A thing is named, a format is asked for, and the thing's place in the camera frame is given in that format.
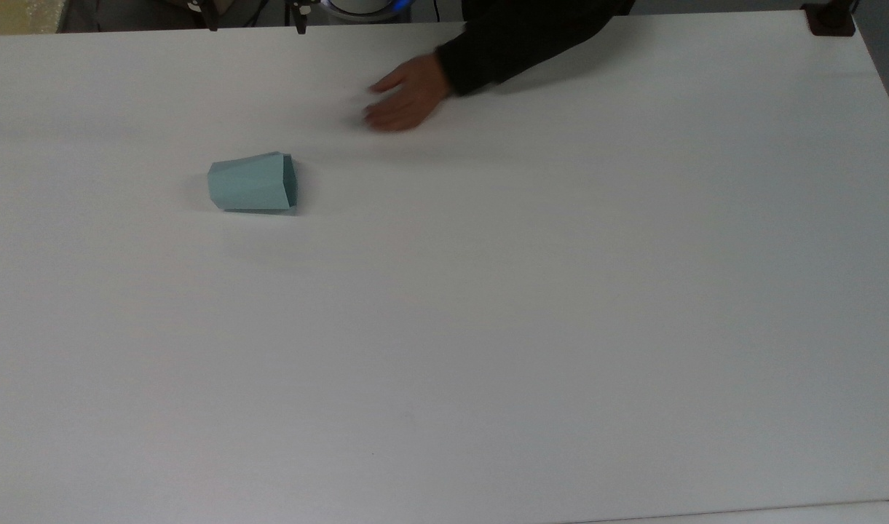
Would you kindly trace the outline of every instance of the white cylinder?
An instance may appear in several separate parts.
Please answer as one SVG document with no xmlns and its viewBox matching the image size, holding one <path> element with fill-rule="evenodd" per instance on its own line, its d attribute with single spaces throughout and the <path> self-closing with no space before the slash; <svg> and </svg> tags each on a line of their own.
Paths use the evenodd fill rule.
<svg viewBox="0 0 889 524">
<path fill-rule="evenodd" d="M 392 0 L 329 0 L 337 9 L 353 13 L 355 15 L 365 15 L 375 13 L 380 9 L 392 3 Z"/>
</svg>

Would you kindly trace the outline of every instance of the black stand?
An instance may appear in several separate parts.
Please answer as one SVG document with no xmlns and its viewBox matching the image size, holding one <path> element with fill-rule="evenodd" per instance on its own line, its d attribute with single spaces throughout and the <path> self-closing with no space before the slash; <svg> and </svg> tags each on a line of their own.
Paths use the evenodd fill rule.
<svg viewBox="0 0 889 524">
<path fill-rule="evenodd" d="M 815 36 L 853 36 L 855 21 L 849 12 L 853 0 L 831 0 L 828 4 L 803 4 L 810 32 Z"/>
</svg>

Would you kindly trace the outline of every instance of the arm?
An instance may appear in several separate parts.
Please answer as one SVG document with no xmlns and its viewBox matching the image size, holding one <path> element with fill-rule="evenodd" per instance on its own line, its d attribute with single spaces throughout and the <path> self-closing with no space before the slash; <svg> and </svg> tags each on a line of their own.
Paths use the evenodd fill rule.
<svg viewBox="0 0 889 524">
<path fill-rule="evenodd" d="M 511 79 L 595 36 L 627 0 L 497 0 L 438 47 L 458 96 Z"/>
<path fill-rule="evenodd" d="M 368 126 L 384 132 L 415 128 L 451 93 L 463 96 L 504 82 L 590 39 L 634 0 L 489 1 L 456 39 L 398 66 L 371 87 L 377 93 L 400 89 L 365 109 Z M 465 15 L 468 4 L 474 2 L 465 0 Z"/>
</svg>

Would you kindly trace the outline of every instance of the black jacket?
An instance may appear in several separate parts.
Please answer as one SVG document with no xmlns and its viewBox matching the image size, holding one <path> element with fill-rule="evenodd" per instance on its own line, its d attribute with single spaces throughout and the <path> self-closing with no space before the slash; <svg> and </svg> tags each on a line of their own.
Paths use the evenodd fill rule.
<svg viewBox="0 0 889 524">
<path fill-rule="evenodd" d="M 505 82 L 600 32 L 634 0 L 461 0 L 464 33 L 435 50 L 458 96 Z"/>
</svg>

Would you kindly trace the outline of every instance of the fingers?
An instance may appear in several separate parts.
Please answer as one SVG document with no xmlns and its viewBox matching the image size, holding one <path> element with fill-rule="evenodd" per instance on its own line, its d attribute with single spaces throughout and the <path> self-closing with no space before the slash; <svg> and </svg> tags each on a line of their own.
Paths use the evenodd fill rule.
<svg viewBox="0 0 889 524">
<path fill-rule="evenodd" d="M 401 111 L 414 102 L 415 97 L 410 92 L 408 92 L 408 90 L 401 90 L 400 92 L 390 96 L 388 99 L 383 100 L 383 102 L 378 102 L 372 104 L 372 106 L 367 106 L 366 114 L 368 118 L 373 117 L 374 119 L 378 119 L 378 117 L 387 116 Z"/>
<path fill-rule="evenodd" d="M 382 80 L 370 86 L 372 92 L 382 93 L 393 89 L 405 81 L 406 70 L 403 65 L 398 66 L 392 73 L 387 74 Z"/>
</svg>

